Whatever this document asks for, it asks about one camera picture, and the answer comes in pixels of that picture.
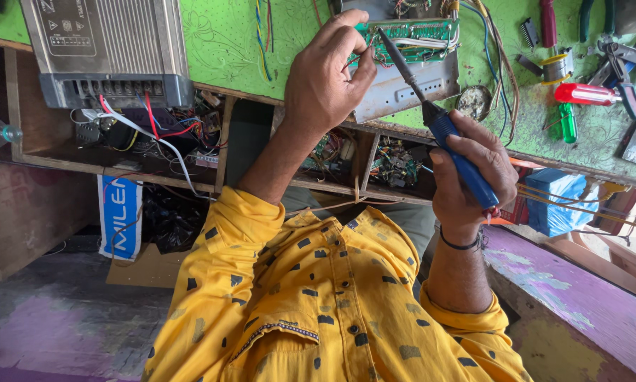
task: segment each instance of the red screwdriver handle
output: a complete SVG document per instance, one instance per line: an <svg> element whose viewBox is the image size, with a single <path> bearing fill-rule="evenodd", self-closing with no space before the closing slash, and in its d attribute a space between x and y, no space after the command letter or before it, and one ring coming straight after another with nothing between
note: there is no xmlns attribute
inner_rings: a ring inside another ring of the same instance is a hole
<svg viewBox="0 0 636 382"><path fill-rule="evenodd" d="M539 0L542 8L542 46L551 48L556 45L556 15L554 14L554 0Z"/></svg>

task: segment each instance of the green workbench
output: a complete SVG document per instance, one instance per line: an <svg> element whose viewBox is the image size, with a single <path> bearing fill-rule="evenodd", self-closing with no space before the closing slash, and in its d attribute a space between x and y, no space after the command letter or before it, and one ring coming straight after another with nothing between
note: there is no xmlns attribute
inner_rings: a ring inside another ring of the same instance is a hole
<svg viewBox="0 0 636 382"><path fill-rule="evenodd" d="M594 2L590 22L590 39L585 44L577 41L578 13L582 0L555 1L559 48L573 46L576 72L570 81L588 75L596 69L599 61L595 44L603 28L605 6ZM622 104L610 108L601 106L576 107L579 137L576 144L562 140L560 125L547 131L542 127L558 119L559 111L554 100L553 86L542 86L529 71L516 63L517 54L523 54L533 62L551 55L545 48L532 52L526 45L520 24L532 17L539 24L538 0L488 0L492 17L498 26L511 65L520 87L520 109L516 136L508 149L517 158L532 160L553 167L587 173L603 179L636 185L636 164L618 157L620 141L630 127L630 121ZM312 0L271 0L273 17L273 52L266 53L272 81L267 82L261 69L261 56L256 38L255 1L181 0L182 22L190 76L205 88L209 87L227 94L256 100L265 100L279 105L283 99L292 59L311 40L319 28ZM326 0L317 0L322 21L329 18ZM266 24L267 3L261 3L262 20ZM480 18L466 8L459 11L461 19L461 47L458 48L460 69L459 83L462 88L484 84L491 91L495 88L484 54L484 28ZM266 28L262 27L263 40ZM23 16L18 0L8 0L8 9L0 14L0 39L29 44ZM636 36L621 42L630 44ZM491 47L495 65L497 54ZM588 56L588 47L594 52ZM452 108L456 99L444 102ZM484 124L495 133L503 126L502 105L493 109ZM422 125L419 108L399 112L395 116L382 118L376 126L402 128L404 131L428 135ZM509 125L503 141L507 141Z"/></svg>

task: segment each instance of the metal casing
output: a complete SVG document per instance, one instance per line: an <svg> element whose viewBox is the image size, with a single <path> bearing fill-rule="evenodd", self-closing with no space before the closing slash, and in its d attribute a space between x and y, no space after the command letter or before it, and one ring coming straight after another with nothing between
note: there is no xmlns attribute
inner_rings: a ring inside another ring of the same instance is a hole
<svg viewBox="0 0 636 382"><path fill-rule="evenodd" d="M51 108L189 106L178 0L21 0Z"/></svg>

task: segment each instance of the blue soldering iron handle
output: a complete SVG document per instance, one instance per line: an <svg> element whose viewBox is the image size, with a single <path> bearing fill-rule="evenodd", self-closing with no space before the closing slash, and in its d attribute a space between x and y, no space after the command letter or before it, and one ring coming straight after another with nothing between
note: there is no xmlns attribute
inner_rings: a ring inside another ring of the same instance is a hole
<svg viewBox="0 0 636 382"><path fill-rule="evenodd" d="M432 131L433 136L438 141L438 144L445 149L445 151L450 154L450 158L455 163L455 167L457 168L457 172L464 179L464 182L467 184L467 187L472 192L478 203L481 204L483 209L488 209L490 207L496 206L499 203L497 200L497 196L495 192L492 191L492 187L488 182L483 178L481 172L478 170L478 167L474 163L471 163L464 155L460 155L454 151L446 144L445 138L450 135L459 135L455 125L452 123L448 114L436 118L431 126L428 126L429 130Z"/></svg>

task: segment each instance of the green circuit board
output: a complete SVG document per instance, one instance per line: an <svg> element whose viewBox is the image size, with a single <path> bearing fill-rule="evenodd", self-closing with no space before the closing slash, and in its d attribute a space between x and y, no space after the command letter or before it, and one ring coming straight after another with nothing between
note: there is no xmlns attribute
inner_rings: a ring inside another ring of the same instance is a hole
<svg viewBox="0 0 636 382"><path fill-rule="evenodd" d="M455 31L459 27L459 19L455 22L449 18L419 18L415 20L385 20L371 21L356 25L355 29L363 36L365 42L374 46L375 57L380 58L387 65L392 65L393 61L387 53L387 49L382 43L377 27L384 30L390 38L410 38L420 39L427 37L448 41L455 35ZM445 49L433 49L425 47L399 45L403 57L409 63L424 63L429 61L442 61L445 58ZM357 56L351 54L348 62L351 62ZM353 61L349 66L358 65L357 60Z"/></svg>

